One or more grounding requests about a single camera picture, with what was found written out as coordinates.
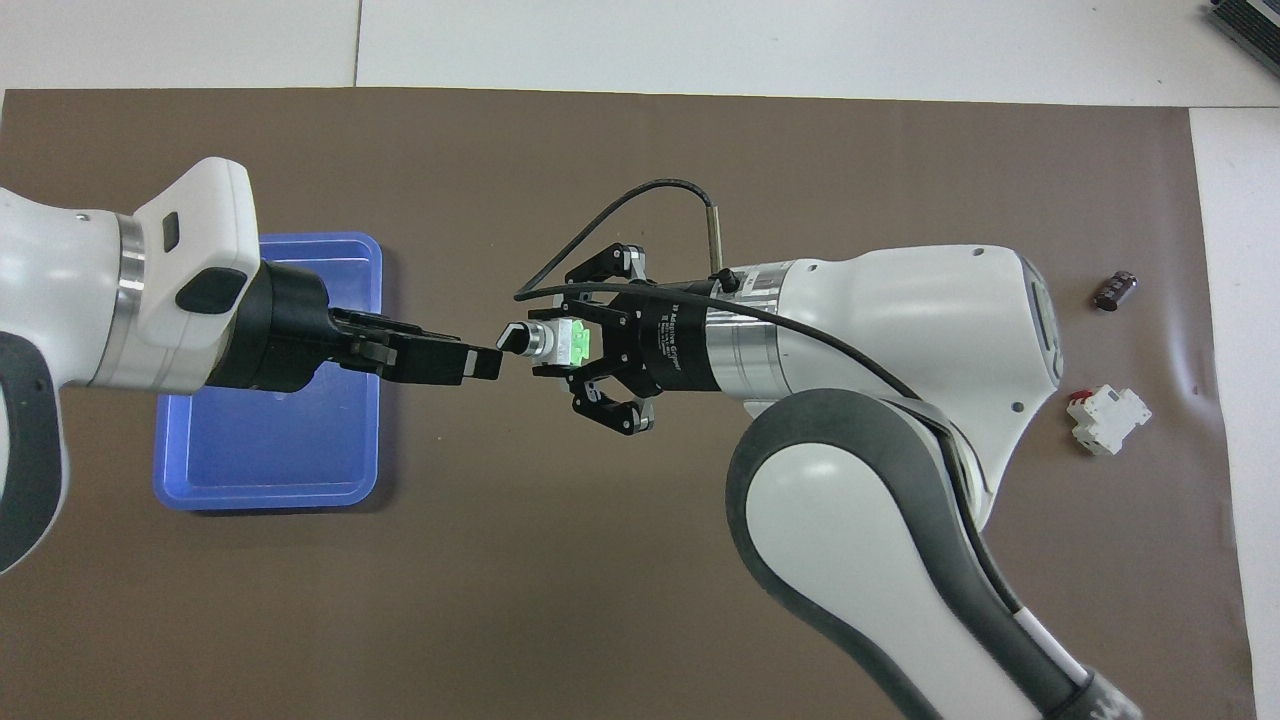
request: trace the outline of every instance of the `white tile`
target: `white tile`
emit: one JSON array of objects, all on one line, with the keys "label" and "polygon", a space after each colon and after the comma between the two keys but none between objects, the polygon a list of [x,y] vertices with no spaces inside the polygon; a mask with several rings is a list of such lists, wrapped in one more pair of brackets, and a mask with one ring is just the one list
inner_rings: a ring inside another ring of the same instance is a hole
[{"label": "white tile", "polygon": [[1192,110],[1258,720],[1280,720],[1280,109]]},{"label": "white tile", "polygon": [[0,1],[0,87],[351,85],[360,0]]},{"label": "white tile", "polygon": [[358,85],[1280,105],[1203,0],[365,0]]}]

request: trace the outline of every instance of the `green connector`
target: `green connector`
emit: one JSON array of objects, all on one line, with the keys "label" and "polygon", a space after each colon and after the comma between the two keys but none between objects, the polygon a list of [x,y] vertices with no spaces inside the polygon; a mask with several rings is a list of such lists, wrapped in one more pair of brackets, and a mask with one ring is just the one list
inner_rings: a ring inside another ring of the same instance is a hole
[{"label": "green connector", "polygon": [[570,331],[568,363],[577,368],[591,357],[591,331],[582,320],[573,320]]}]

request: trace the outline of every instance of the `black cable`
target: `black cable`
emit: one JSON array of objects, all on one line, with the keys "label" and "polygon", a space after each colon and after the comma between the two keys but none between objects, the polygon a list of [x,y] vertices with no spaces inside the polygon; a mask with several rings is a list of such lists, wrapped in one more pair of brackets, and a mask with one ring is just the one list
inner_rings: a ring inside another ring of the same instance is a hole
[{"label": "black cable", "polygon": [[547,275],[549,275],[550,272],[556,269],[556,265],[563,263],[564,259],[568,258],[568,254],[576,250],[579,245],[582,245],[582,241],[586,240],[586,236],[591,234],[591,232],[595,231],[595,228],[600,227],[600,223],[607,220],[609,215],[617,211],[618,208],[626,205],[632,199],[644,195],[650,190],[657,190],[659,187],[678,187],[680,190],[687,190],[689,192],[696,195],[703,201],[703,205],[707,205],[708,208],[716,206],[716,202],[712,201],[712,196],[707,195],[705,190],[698,187],[696,184],[689,181],[684,181],[680,178],[658,178],[643,184],[637,184],[636,187],[632,187],[631,190],[626,191],[621,197],[618,197],[613,202],[609,202],[608,208],[600,210],[600,214],[596,215],[594,220],[586,223],[586,227],[579,231],[579,233],[573,236],[573,240],[568,241],[568,245],[566,245],[559,252],[557,252],[556,256],[552,258],[549,263],[543,265],[541,270],[538,270],[538,273],[534,277],[529,278],[529,282],[526,282],[524,286],[521,286],[520,290],[516,291],[516,300],[518,301],[521,293],[526,293],[534,290],[538,286],[538,283],[547,279]]},{"label": "black cable", "polygon": [[872,360],[867,354],[858,350],[852,345],[840,340],[838,337],[819,331],[813,325],[806,325],[799,320],[792,320],[791,318],[785,318],[767,310],[758,310],[748,305],[739,305],[737,302],[730,302],[727,300],[721,300],[718,297],[708,297],[705,295],[698,295],[694,292],[685,292],[680,290],[671,290],[666,287],[655,287],[652,284],[643,283],[572,283],[572,284],[557,284],[552,287],[544,287],[539,290],[525,290],[521,288],[516,293],[517,301],[532,300],[535,297],[548,297],[552,295],[573,295],[579,292],[618,292],[623,295],[639,295],[643,297],[653,297],[655,300],[666,300],[668,302],[685,302],[689,305],[701,305],[704,307],[714,307],[717,310],[726,310],[728,313],[736,313],[739,315],[746,315],[748,318],[755,318],[756,320],[764,320],[765,323],[773,323],[780,328],[786,328],[788,331],[800,333],[805,337],[817,340],[818,342],[826,343],[840,352],[851,357],[855,363],[867,368],[873,375],[884,382],[888,387],[893,388],[895,392],[902,397],[909,397],[911,400],[920,400],[906,383],[897,379],[893,373],[886,370],[879,363]]}]

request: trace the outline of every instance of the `silver metal ring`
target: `silver metal ring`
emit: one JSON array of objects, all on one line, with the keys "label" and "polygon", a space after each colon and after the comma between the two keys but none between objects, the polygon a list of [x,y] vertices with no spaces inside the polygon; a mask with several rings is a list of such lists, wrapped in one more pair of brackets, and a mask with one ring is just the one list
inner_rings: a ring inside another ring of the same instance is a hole
[{"label": "silver metal ring", "polygon": [[[712,297],[778,311],[782,281],[792,261],[735,268],[742,275],[736,292],[717,286]],[[742,400],[778,400],[791,395],[778,354],[778,327],[726,310],[707,311],[707,359],[721,391]]]},{"label": "silver metal ring", "polygon": [[111,329],[106,336],[102,359],[90,384],[109,379],[119,369],[120,355],[129,337],[129,325],[142,305],[142,273],[147,264],[142,225],[127,215],[116,215],[115,219],[120,224],[120,272],[115,283],[115,310],[111,314]]}]

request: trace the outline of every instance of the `black button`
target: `black button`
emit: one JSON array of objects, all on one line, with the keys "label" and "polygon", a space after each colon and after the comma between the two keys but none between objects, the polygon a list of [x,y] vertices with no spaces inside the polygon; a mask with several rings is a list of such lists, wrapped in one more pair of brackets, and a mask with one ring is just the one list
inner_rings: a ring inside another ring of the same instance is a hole
[{"label": "black button", "polygon": [[164,251],[169,252],[178,247],[178,213],[165,215],[160,220],[160,227],[164,228]]},{"label": "black button", "polygon": [[220,315],[232,309],[247,279],[232,268],[205,268],[178,291],[174,302],[188,313]]}]

